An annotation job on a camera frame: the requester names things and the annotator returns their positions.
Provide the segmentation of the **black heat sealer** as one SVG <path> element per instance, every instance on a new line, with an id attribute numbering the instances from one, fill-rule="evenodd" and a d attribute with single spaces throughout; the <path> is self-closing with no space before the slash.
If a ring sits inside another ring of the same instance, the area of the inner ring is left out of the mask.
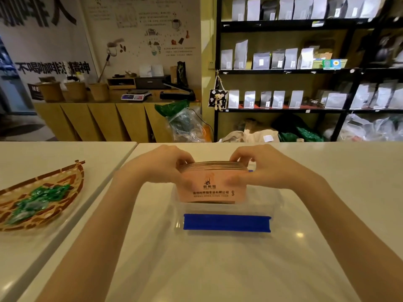
<path id="1" fill-rule="evenodd" d="M 177 91 L 176 92 L 175 91 L 174 92 L 161 91 L 160 92 L 161 100 L 196 101 L 196 95 L 192 89 L 185 87 L 185 86 L 173 84 L 167 80 L 163 80 L 162 83 L 163 83 L 163 85 L 174 88 Z"/>

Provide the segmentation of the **grey metal box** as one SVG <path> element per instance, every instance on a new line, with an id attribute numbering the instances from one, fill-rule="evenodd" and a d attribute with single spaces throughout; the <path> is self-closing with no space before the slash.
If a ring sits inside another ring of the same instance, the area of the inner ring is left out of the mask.
<path id="1" fill-rule="evenodd" d="M 167 75 L 164 76 L 153 76 L 153 77 L 135 77 L 136 89 L 141 90 L 162 90 L 171 89 L 170 86 L 164 85 Z"/>

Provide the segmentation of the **dark standing coffee bag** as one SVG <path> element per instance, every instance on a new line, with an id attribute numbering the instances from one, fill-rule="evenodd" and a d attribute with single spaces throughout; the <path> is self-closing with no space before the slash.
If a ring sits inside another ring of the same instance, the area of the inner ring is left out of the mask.
<path id="1" fill-rule="evenodd" d="M 177 77 L 177 84 L 180 86 L 188 87 L 188 80 L 186 75 L 186 65 L 183 61 L 177 62 L 177 69 L 176 69 L 176 77 Z"/>

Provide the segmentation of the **person's left hand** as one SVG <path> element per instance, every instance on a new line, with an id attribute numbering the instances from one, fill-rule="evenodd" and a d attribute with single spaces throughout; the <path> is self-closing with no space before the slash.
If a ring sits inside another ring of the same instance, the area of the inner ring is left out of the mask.
<path id="1" fill-rule="evenodd" d="M 190 190 L 192 182 L 179 172 L 179 167 L 169 165 L 166 146 L 159 146 L 125 163 L 115 173 L 110 188 L 134 194 L 144 183 L 150 182 L 173 183 Z"/>

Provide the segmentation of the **small wooden drawer box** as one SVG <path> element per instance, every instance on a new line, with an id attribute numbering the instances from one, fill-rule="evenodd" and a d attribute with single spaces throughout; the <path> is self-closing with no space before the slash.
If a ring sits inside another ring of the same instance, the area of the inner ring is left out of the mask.
<path id="1" fill-rule="evenodd" d="M 121 78 L 108 78 L 107 84 L 110 90 L 128 90 L 136 89 L 135 78 L 121 77 Z"/>

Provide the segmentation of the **heap of clear plastic bags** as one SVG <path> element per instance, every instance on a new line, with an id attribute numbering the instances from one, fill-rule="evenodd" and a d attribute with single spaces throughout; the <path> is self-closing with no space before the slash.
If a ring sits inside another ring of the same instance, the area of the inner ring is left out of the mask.
<path id="1" fill-rule="evenodd" d="M 349 114 L 337 141 L 403 142 L 403 114 Z"/>

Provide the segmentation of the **dark green plastic bag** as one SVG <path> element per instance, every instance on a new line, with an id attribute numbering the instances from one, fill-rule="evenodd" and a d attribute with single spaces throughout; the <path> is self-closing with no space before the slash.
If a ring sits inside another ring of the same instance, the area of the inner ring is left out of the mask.
<path id="1" fill-rule="evenodd" d="M 296 130 L 291 132 L 279 131 L 280 142 L 297 142 L 299 139 L 302 139 L 303 142 L 325 142 L 324 137 L 303 127 L 297 126 Z"/>

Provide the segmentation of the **woven bamboo tray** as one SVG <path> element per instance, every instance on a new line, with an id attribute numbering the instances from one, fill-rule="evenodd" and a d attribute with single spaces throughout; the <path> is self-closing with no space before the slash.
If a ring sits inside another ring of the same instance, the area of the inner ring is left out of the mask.
<path id="1" fill-rule="evenodd" d="M 85 161 L 0 190 L 0 233 L 31 231 L 68 216 L 83 189 Z"/>

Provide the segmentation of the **person's left forearm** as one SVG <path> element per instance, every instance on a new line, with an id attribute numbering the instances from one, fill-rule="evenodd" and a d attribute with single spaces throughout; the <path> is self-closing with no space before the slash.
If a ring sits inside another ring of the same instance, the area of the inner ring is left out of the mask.
<path id="1" fill-rule="evenodd" d="M 120 170 L 35 302 L 105 302 L 144 174 Z"/>

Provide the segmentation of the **person's right forearm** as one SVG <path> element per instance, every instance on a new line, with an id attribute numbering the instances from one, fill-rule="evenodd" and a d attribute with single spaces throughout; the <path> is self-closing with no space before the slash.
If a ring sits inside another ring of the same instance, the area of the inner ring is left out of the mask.
<path id="1" fill-rule="evenodd" d="M 361 302 L 403 302 L 403 260 L 321 176 L 291 180 Z"/>

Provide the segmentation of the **white cloth bag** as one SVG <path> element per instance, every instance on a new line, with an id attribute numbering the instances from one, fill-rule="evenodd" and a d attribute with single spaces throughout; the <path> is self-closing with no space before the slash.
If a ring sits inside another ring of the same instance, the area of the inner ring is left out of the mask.
<path id="1" fill-rule="evenodd" d="M 276 130 L 265 129 L 260 131 L 251 132 L 245 131 L 232 131 L 227 136 L 221 138 L 219 142 L 229 143 L 266 143 L 266 142 L 280 142 L 279 132 Z"/>

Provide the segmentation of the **green and yellow box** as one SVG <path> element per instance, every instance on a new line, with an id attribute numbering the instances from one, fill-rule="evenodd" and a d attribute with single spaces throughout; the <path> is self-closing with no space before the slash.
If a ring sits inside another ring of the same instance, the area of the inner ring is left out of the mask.
<path id="1" fill-rule="evenodd" d="M 345 68 L 347 59 L 329 59 L 322 60 L 323 70 L 341 70 Z"/>

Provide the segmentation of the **stack of pink printed cards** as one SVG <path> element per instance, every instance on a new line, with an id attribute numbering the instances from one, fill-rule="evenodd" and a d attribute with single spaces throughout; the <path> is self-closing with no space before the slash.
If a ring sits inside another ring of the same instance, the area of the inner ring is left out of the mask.
<path id="1" fill-rule="evenodd" d="M 179 172 L 192 182 L 192 189 L 177 187 L 182 203 L 239 204 L 246 200 L 246 185 L 229 184 L 229 179 L 249 173 L 240 162 L 205 161 L 181 165 Z"/>

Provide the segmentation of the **white illustrated wall poster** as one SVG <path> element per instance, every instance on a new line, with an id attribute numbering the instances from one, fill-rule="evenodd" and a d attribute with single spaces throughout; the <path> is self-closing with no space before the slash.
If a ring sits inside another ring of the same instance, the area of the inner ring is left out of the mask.
<path id="1" fill-rule="evenodd" d="M 202 85 L 200 0 L 79 0 L 103 79 L 148 67 L 165 75 L 185 63 L 188 84 Z"/>

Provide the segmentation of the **clear plastic storage box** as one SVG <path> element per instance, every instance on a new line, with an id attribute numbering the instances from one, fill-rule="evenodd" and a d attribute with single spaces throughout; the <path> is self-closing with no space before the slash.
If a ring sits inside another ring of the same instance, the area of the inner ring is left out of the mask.
<path id="1" fill-rule="evenodd" d="M 240 204 L 182 203 L 175 187 L 171 192 L 175 231 L 186 235 L 269 234 L 283 203 L 279 190 L 268 187 L 248 186 Z"/>

